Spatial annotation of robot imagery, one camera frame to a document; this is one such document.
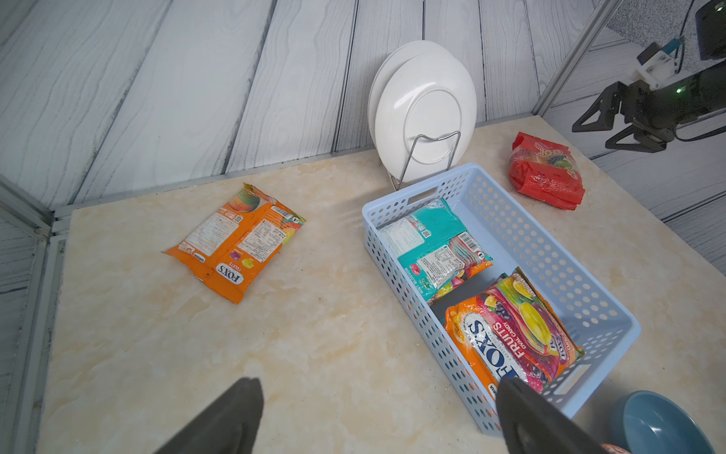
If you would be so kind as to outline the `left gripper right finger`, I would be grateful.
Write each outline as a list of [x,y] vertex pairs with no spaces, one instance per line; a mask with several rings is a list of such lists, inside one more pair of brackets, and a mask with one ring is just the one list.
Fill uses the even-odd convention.
[[503,378],[496,411],[510,453],[606,453],[520,378]]

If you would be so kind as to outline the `light blue plastic basket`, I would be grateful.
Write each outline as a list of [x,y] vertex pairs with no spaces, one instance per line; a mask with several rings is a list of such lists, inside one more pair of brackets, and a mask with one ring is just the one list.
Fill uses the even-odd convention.
[[504,272],[520,269],[565,325],[583,359],[544,390],[564,416],[574,416],[638,338],[637,319],[545,227],[481,166],[466,164],[368,202],[365,247],[451,386],[485,434],[501,437],[495,401],[446,333],[440,318],[417,291],[383,240],[380,227],[443,198],[493,266],[449,293],[457,300],[485,291]]

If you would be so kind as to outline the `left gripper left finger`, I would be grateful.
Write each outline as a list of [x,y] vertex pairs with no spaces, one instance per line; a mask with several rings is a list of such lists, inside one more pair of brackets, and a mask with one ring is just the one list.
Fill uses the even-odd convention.
[[252,453],[264,410],[259,378],[240,378],[156,453]]

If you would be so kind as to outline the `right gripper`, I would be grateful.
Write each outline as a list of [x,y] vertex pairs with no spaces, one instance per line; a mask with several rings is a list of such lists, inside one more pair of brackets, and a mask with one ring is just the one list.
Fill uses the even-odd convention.
[[725,108],[725,62],[655,91],[644,82],[628,87],[622,82],[613,83],[574,122],[572,132],[611,131],[622,100],[625,122],[632,125],[607,139],[605,148],[644,153],[665,151],[675,139],[679,125]]

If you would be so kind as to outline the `teal candy bag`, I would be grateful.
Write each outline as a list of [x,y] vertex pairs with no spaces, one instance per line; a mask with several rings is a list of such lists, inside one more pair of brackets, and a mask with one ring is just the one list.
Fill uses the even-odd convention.
[[457,272],[493,257],[443,198],[379,229],[425,302]]

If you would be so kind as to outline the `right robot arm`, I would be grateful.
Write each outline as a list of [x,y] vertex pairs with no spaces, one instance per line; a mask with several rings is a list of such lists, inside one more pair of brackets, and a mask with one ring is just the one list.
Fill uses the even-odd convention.
[[656,153],[674,140],[697,142],[725,132],[724,126],[704,134],[681,137],[680,126],[725,108],[725,3],[709,1],[695,12],[700,57],[716,60],[711,67],[680,81],[686,41],[679,36],[666,45],[653,43],[636,57],[633,82],[606,87],[572,132],[609,132],[622,115],[627,127],[610,137],[606,149]]

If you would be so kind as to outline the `red candy bag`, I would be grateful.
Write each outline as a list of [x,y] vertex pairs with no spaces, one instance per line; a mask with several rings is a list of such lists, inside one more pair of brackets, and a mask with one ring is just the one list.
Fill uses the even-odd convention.
[[520,194],[563,210],[582,203],[582,176],[568,147],[519,132],[509,163],[510,182]]

